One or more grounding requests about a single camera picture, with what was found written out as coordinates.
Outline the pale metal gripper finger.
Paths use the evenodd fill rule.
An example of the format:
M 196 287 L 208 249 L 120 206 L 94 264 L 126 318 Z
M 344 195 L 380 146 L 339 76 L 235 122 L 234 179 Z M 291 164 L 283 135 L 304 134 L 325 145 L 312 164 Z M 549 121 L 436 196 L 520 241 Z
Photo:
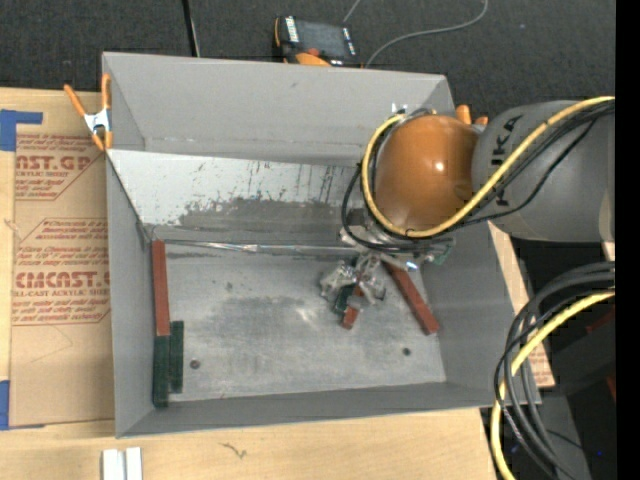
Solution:
M 384 281 L 377 276 L 379 259 L 359 259 L 355 266 L 356 285 L 369 304 L 383 300 L 386 295 Z
M 329 299 L 336 295 L 342 288 L 356 283 L 355 267 L 340 261 L 337 266 L 324 274 L 320 279 L 320 295 Z

